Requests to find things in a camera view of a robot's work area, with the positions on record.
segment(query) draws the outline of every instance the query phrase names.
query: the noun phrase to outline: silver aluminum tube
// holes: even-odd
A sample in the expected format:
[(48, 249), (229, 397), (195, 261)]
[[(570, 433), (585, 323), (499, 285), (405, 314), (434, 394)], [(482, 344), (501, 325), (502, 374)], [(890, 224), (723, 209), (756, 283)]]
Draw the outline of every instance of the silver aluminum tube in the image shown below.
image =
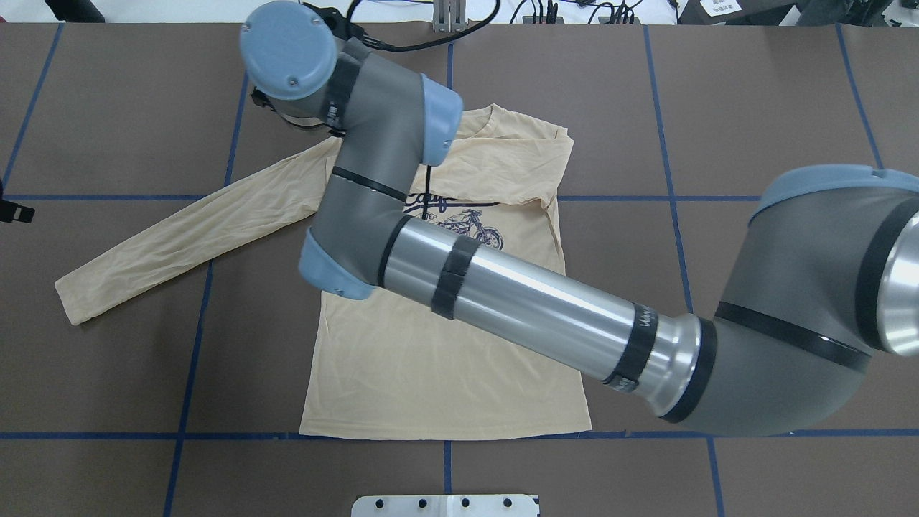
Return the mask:
[[(433, 224), (408, 221), (386, 264), (385, 288), (430, 306), (456, 240), (455, 234)], [(629, 343), (635, 305), (480, 246), (454, 316), (602, 381)], [(660, 416), (676, 404), (692, 376), (700, 329), (692, 315), (658, 317), (652, 353), (635, 393)]]
[(878, 292), (881, 343), (899, 355), (919, 353), (919, 213), (893, 245)]

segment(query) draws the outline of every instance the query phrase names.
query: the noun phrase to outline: black tape band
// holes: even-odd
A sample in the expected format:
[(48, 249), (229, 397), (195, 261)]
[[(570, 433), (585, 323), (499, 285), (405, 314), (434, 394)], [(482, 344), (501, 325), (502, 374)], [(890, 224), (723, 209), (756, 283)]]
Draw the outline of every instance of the black tape band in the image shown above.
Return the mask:
[(644, 305), (635, 305), (635, 319), (626, 349), (619, 357), (613, 373), (603, 381), (609, 387), (631, 393), (638, 387), (638, 379), (651, 357), (654, 339), (657, 337), (657, 312)]
[(356, 172), (351, 172), (350, 170), (341, 167), (332, 167), (332, 176), (338, 176), (340, 178), (347, 179), (348, 181), (354, 181), (358, 185), (363, 185), (368, 189), (376, 190), (401, 202), (405, 202), (405, 200), (408, 199), (408, 194), (405, 192), (400, 192), (393, 187), (387, 187), (386, 185), (367, 178), (366, 176), (361, 176)]
[(351, 100), (351, 92), (360, 74), (360, 68), (370, 54), (362, 45), (351, 41), (338, 53), (335, 69), (329, 77), (323, 98), (323, 111), (325, 123), (337, 130), (344, 130), (343, 120), (347, 103)]
[(772, 339), (784, 341), (789, 345), (810, 352), (827, 361), (864, 373), (868, 369), (871, 356), (865, 352), (846, 345), (843, 342), (827, 338), (813, 330), (789, 323), (757, 312), (746, 307), (721, 302), (715, 317), (726, 319), (737, 325), (750, 328)]
[(402, 231), (403, 226), (412, 219), (411, 215), (403, 215), (403, 218), (399, 220), (399, 223), (395, 228), (392, 228), (390, 232), (390, 240), (386, 241), (386, 247), (383, 249), (383, 256), (380, 258), (380, 269), (377, 271), (377, 285), (379, 287), (385, 287), (383, 285), (383, 278), (386, 276), (386, 263), (390, 261), (390, 254), (392, 253), (392, 247), (396, 244), (396, 239), (399, 237), (399, 232)]
[(856, 324), (861, 338), (872, 348), (885, 350), (878, 329), (878, 291), (887, 258), (903, 228), (919, 212), (919, 198), (898, 204), (878, 227), (862, 258), (856, 279)]
[(686, 419), (696, 409), (698, 401), (709, 386), (711, 370), (715, 366), (715, 356), (718, 353), (718, 332), (715, 326), (707, 319), (699, 318), (701, 336), (699, 337), (698, 357), (696, 367), (689, 378), (686, 390), (676, 404), (661, 417), (670, 423), (679, 423)]
[(431, 310), (434, 314), (453, 319), (453, 309), (457, 304), (457, 296), (460, 295), (462, 283), (466, 280), (466, 271), (469, 270), (469, 264), (472, 262), (472, 256), (481, 243), (473, 238), (460, 236), (453, 249), (447, 255), (447, 261), (440, 270), (440, 278), (437, 280), (437, 288), (434, 290), (434, 297), (431, 299)]

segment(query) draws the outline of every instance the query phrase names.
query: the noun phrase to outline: white metal plate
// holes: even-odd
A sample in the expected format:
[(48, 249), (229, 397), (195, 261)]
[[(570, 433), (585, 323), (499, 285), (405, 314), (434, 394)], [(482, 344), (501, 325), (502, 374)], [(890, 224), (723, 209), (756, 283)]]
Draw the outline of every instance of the white metal plate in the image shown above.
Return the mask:
[(539, 496), (364, 496), (351, 517), (539, 517)]

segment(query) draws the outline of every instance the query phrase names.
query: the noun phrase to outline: brown table surface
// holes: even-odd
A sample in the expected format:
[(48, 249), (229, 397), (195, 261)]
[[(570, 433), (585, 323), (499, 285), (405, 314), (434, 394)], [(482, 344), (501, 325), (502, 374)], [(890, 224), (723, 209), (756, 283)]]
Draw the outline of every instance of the brown table surface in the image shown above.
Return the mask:
[[(547, 517), (919, 512), (919, 364), (883, 354), (794, 436), (697, 435), (585, 379), (595, 430), (577, 437), (300, 437), (309, 221), (72, 327), (56, 279), (318, 141), (248, 102), (236, 31), (0, 24), (0, 173), (37, 210), (0, 226), (0, 514), (332, 516), (445, 491), (539, 494)], [(671, 316), (711, 316), (779, 174), (919, 164), (915, 29), (493, 26), (392, 58), (469, 108), (570, 128), (569, 274)]]

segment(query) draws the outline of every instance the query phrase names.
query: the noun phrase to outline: beige t-shirt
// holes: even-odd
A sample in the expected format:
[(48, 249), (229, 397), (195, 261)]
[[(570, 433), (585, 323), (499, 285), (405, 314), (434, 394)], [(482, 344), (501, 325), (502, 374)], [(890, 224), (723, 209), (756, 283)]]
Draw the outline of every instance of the beige t-shirt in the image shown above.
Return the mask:
[[(60, 278), (71, 323), (312, 215), (340, 145), (330, 138), (240, 179)], [(430, 222), (563, 272), (555, 190), (571, 147), (564, 128), (527, 115), (464, 112), (432, 175)], [(412, 192), (424, 191), (424, 173)], [(417, 203), (406, 210), (420, 213)], [(386, 339), (358, 323), (376, 321), (380, 304)], [(301, 432), (487, 440), (590, 429), (578, 372), (421, 305), (379, 289), (363, 303), (324, 293), (322, 318)]]
[[(564, 273), (556, 189), (571, 147), (547, 122), (467, 112), (433, 170), (427, 221)], [(424, 187), (419, 174), (406, 213), (421, 216)], [(301, 434), (500, 440), (590, 426), (567, 366), (380, 289), (360, 302), (323, 293)]]

